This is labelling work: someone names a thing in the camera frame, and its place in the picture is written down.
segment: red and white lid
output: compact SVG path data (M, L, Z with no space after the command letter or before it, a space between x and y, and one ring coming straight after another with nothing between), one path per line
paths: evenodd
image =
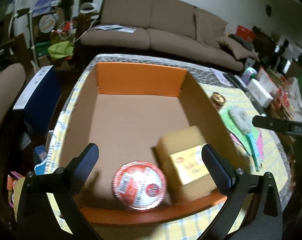
M166 180L155 165L143 161L130 162L116 172L113 192L126 206L136 210L148 210L163 201Z

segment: metal bolt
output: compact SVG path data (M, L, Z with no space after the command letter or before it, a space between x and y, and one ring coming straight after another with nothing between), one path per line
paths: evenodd
M33 175L34 175L34 172L33 171L29 171L27 173L27 178L31 178Z
M241 169L241 168L237 168L237 169L236 169L236 172L237 172L238 174L240 174L240 175L243 175L243 174L244 174L244 170Z
M55 173L57 174L62 174L64 172L64 168L63 167L59 167L55 170Z
M268 178L272 178L272 173L270 173L269 171L266 172L265 175L266 175Z

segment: blue gripper pad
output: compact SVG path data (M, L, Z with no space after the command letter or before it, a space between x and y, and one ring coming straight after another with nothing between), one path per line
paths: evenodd
M236 181L232 165L223 159L210 144L203 146L202 160L220 193L227 196Z
M80 161L80 163L77 165L77 167L73 167L75 168L75 170L72 176L70 177L70 188L68 192L71 195L77 195L80 193L94 165L99 159L98 146L93 143L90 143L81 153L81 155L77 158L79 158L77 161Z

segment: yellow checkered tablecloth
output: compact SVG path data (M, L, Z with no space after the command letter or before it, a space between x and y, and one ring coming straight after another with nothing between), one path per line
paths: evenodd
M84 81L88 77L90 68L87 68L79 78L76 83L71 95L70 101L67 108L64 109L58 119L56 127L53 132L53 136L49 146L48 159L46 162L45 173L52 173L59 166L60 154L66 135L66 130L69 124L70 115L74 109L77 102L79 92L84 84ZM249 115L256 115L257 112L250 103L246 95L239 89L227 89L222 87L216 87L206 84L201 84L204 91L208 96L211 96L213 92L219 92L226 98L226 104L223 107L228 107L230 105L241 106L249 113ZM288 174L286 172L284 163L277 149L277 146L268 133L268 131L262 131L263 137L263 147L265 160L263 163L263 168L260 172L255 172L254 162L251 161L252 171L254 174L263 175L264 172L270 171L274 174L278 191L280 191L288 180ZM246 154L246 152L236 145L236 148L241 154ZM48 198L51 207L56 215L56 219L60 224L61 228L65 231L71 232L67 226L64 219L60 218L60 210L52 194L48 193ZM243 218L245 216L245 210L247 210L250 203L251 196L249 195L240 211L238 218L236 219L230 232L235 231L239 228ZM217 215L221 209L223 203L211 207L207 210L199 212L195 215L185 217L176 221L160 224L160 225L148 225L138 228L107 228L102 226L95 226L96 231L105 239L141 239L141 240L192 240L197 239L198 236L208 227L212 222L214 217Z

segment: turquoise handle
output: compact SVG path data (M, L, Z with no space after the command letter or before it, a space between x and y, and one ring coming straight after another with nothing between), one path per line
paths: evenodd
M259 171L259 166L260 166L260 163L261 163L261 160L259 161L259 159L261 157L260 157L259 151L257 149L256 141L254 139L254 136L251 133L246 135L246 138L248 139L251 150L252 150L252 157L253 157L253 160L254 160L255 169L256 169L256 171Z

